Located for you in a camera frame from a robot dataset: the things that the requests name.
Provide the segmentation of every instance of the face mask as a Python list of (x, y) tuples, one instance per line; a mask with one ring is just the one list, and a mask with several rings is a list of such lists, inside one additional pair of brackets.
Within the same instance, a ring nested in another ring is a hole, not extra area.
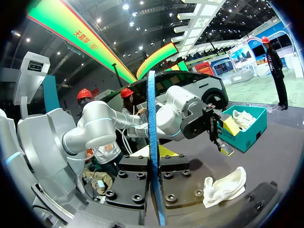
[(84, 107), (85, 107), (85, 105), (88, 104), (88, 103), (90, 103), (91, 101), (92, 101), (92, 100), (89, 100), (89, 99), (80, 101), (80, 104), (79, 104), (79, 105), (80, 105), (81, 109), (83, 110)]

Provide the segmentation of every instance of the shoebox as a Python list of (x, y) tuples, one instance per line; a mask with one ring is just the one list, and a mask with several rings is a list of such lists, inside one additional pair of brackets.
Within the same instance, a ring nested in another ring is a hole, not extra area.
[(218, 136), (240, 151), (246, 152), (267, 128), (267, 111), (266, 108), (262, 107), (234, 105), (223, 113), (233, 116), (233, 110), (237, 110), (238, 112), (246, 111), (255, 117), (256, 121), (247, 130), (240, 130), (236, 136), (233, 136), (226, 129), (221, 128), (218, 123)]

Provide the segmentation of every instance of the worker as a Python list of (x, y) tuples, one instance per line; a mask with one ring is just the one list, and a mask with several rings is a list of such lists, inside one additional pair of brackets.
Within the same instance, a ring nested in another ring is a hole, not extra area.
[(277, 52), (271, 47), (270, 41), (267, 37), (262, 37), (262, 43), (267, 49), (266, 57), (270, 67), (271, 74), (275, 81), (276, 91), (279, 96), (278, 105), (281, 110), (288, 108), (287, 92), (283, 81), (284, 74), (282, 72), (283, 64)]
[[(146, 116), (147, 109), (142, 108), (140, 110), (137, 109), (136, 105), (134, 105), (134, 92), (129, 88), (124, 88), (120, 92), (120, 95), (123, 99), (123, 109), (122, 113), (128, 115), (138, 115), (141, 118), (141, 124), (147, 123), (148, 119)], [(131, 138), (133, 142), (137, 143), (137, 149), (140, 150), (141, 148), (147, 145), (147, 142), (144, 138)]]
[[(77, 101), (81, 109), (83, 110), (84, 106), (94, 101), (94, 98), (91, 92), (87, 89), (82, 89), (77, 96)], [(84, 127), (83, 117), (77, 123), (77, 127)], [(108, 173), (113, 179), (118, 174), (118, 164), (120, 160), (123, 158), (123, 153), (119, 148), (116, 141), (106, 146), (100, 146), (97, 148), (91, 148), (94, 152), (94, 155), (100, 164), (101, 169)]]

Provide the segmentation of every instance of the hard hat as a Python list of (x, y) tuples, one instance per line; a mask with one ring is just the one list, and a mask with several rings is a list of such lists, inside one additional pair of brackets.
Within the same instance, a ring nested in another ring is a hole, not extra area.
[(77, 95), (77, 100), (81, 99), (81, 98), (85, 98), (85, 97), (89, 97), (89, 98), (93, 98), (93, 95), (91, 94), (91, 92), (87, 89), (82, 89), (80, 90), (80, 92)]
[(269, 39), (267, 37), (262, 37), (262, 43), (263, 44), (269, 44), (270, 41), (269, 41)]
[(122, 89), (122, 91), (120, 92), (120, 95), (122, 96), (122, 98), (126, 98), (131, 96), (131, 94), (133, 94), (134, 92), (131, 89), (125, 88)]

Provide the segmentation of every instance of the white sneaker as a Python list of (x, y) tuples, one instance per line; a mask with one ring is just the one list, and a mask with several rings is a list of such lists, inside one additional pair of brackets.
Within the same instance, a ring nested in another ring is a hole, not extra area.
[(248, 129), (257, 120), (246, 111), (240, 113), (237, 110), (233, 110), (232, 117), (234, 122), (236, 122), (238, 127), (241, 128), (242, 130)]

